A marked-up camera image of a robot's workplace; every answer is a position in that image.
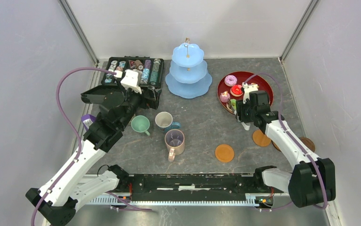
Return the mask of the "red frosted donut cake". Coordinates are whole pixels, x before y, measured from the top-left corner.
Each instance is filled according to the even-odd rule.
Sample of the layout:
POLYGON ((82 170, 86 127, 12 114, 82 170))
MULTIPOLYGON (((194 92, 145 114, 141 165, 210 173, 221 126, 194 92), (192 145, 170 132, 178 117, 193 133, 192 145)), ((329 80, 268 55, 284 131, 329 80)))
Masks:
POLYGON ((234 97, 240 97, 244 94, 244 90, 242 85, 236 84, 234 86, 232 86, 230 88, 230 93, 234 96, 234 97))

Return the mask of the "pink mousse cake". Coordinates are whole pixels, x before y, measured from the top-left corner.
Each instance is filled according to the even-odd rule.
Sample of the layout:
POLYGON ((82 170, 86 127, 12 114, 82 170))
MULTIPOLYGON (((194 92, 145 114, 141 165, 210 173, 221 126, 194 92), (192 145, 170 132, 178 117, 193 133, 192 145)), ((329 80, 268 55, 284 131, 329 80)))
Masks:
POLYGON ((219 99, 222 103, 227 103, 230 100, 230 94, 228 91, 224 91, 219 95, 219 99))

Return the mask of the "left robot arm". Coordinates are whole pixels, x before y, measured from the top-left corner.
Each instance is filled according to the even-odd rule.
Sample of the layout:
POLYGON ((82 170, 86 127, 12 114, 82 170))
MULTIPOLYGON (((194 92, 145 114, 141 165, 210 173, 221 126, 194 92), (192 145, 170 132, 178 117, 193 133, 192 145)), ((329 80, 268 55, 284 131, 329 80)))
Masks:
POLYGON ((67 225, 83 205, 99 195, 129 188, 129 174, 118 165, 110 166, 82 186, 78 183, 122 137, 139 108, 158 108, 160 94, 161 90, 153 86, 133 91, 119 85, 99 85, 81 94, 84 103, 99 105, 96 120, 59 172, 41 188, 31 188, 26 193, 51 225, 67 225))

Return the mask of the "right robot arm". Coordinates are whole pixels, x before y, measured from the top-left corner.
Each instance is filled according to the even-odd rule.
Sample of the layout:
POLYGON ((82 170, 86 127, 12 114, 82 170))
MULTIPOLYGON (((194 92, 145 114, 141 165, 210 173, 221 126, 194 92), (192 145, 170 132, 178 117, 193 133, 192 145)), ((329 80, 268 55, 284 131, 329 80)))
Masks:
POLYGON ((253 187, 265 192, 274 187, 287 194, 299 207, 315 205, 325 209, 336 198, 335 165, 312 152, 288 126, 279 111, 272 111, 264 90, 246 93, 236 102, 236 119, 253 124, 273 141, 293 168, 291 173, 275 166, 257 168, 253 187))

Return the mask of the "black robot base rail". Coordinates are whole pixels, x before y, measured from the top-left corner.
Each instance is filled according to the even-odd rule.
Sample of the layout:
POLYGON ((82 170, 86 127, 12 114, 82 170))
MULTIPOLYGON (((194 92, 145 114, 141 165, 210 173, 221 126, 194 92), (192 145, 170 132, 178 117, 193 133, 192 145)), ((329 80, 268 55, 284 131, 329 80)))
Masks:
MULTIPOLYGON (((264 184, 264 171, 274 167, 256 169, 254 174, 134 174, 120 175, 119 184, 109 192, 124 193, 118 196, 132 205, 258 205, 258 199, 248 194, 269 193, 264 184)), ((292 181, 292 203, 297 207, 319 204, 323 200, 319 180, 311 173, 298 174, 292 181)), ((328 201, 336 197, 335 178, 322 176, 328 201)))

